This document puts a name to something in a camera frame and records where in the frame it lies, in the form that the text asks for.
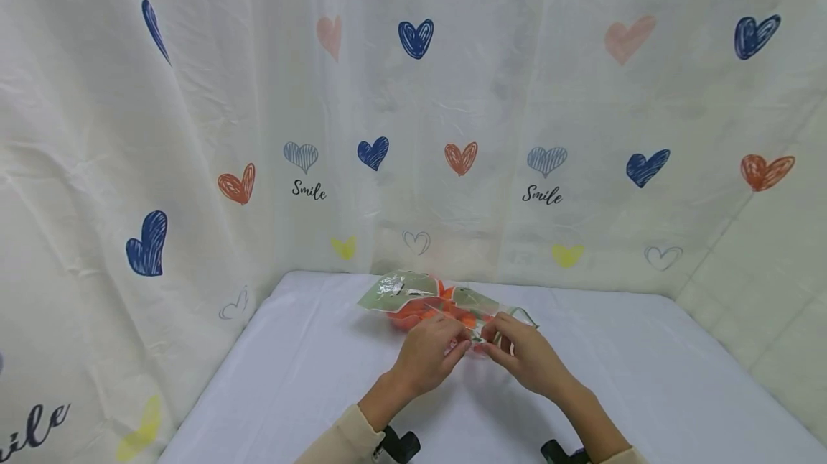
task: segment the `orange heart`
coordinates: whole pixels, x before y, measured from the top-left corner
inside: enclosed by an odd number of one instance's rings
[[[476,158],[477,143],[468,144],[462,153],[460,153],[460,149],[457,148],[456,144],[445,144],[445,160],[448,161],[448,165],[451,166],[459,176],[467,174]]]
[[[335,23],[327,17],[319,19],[316,23],[316,36],[322,47],[338,62],[339,48],[342,46],[342,17],[336,16]]]
[[[615,22],[610,25],[603,39],[606,50],[620,65],[624,65],[652,34],[655,23],[655,18],[651,14],[637,19],[629,29],[622,23]]]
[[[225,174],[218,175],[218,188],[224,193],[224,196],[244,205],[250,202],[250,196],[253,193],[253,183],[256,181],[256,166],[253,163],[247,164],[244,169],[244,176],[241,180],[238,179],[232,172],[225,172]]]
[[[767,166],[767,161],[761,155],[750,154],[741,159],[741,175],[752,187],[752,191],[766,191],[783,179],[794,164],[793,155],[775,159]]]

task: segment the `black object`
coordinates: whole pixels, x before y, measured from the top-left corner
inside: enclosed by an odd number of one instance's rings
[[[555,439],[543,444],[540,453],[546,458],[546,464],[592,464],[592,459],[586,453],[586,449],[578,449],[575,453],[568,455]]]
[[[386,427],[383,432],[385,432],[385,438],[382,439],[382,443],[376,448],[374,455],[385,450],[397,463],[408,464],[410,460],[414,458],[414,455],[422,449],[422,447],[419,446],[419,438],[413,432],[405,433],[402,438],[399,438],[390,426]]]

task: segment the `sleeve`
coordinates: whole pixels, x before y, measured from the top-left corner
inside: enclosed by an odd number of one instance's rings
[[[613,458],[609,460],[604,460],[603,463],[600,464],[647,464],[646,459],[643,458],[635,448],[631,447],[627,449],[625,452],[620,452],[616,454]]]
[[[369,458],[384,438],[385,433],[374,432],[358,405],[353,404],[295,464],[356,464]]]

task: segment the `curtain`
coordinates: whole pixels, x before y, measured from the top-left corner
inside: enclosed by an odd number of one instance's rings
[[[153,463],[290,269],[662,294],[827,441],[826,11],[0,0],[0,460]]]

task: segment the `right hand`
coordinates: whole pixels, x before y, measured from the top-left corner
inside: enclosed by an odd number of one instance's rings
[[[500,334],[500,346],[493,344]],[[559,403],[580,384],[537,328],[505,312],[485,324],[483,351],[522,384],[523,387]]]

